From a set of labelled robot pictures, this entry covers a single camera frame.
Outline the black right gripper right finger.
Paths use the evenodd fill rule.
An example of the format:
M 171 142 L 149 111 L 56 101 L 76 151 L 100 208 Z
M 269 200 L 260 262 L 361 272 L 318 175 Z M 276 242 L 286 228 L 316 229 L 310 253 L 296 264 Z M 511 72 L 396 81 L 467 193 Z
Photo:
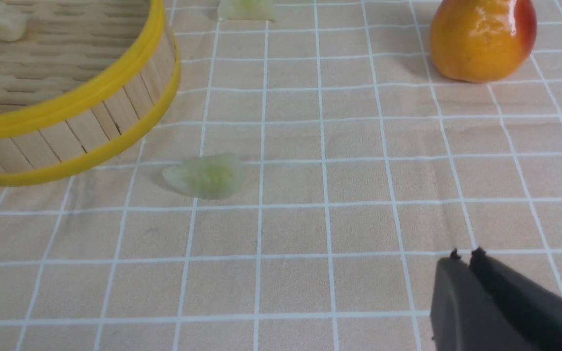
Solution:
M 540 351 L 562 351 L 562 298 L 481 247 L 471 253 L 470 270 L 509 324 Z

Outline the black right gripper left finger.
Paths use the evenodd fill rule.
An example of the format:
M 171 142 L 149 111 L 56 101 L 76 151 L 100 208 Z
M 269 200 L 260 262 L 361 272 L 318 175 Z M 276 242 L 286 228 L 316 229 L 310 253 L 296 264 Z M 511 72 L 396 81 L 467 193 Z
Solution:
M 457 249 L 435 269 L 430 321 L 438 351 L 537 351 L 498 309 Z

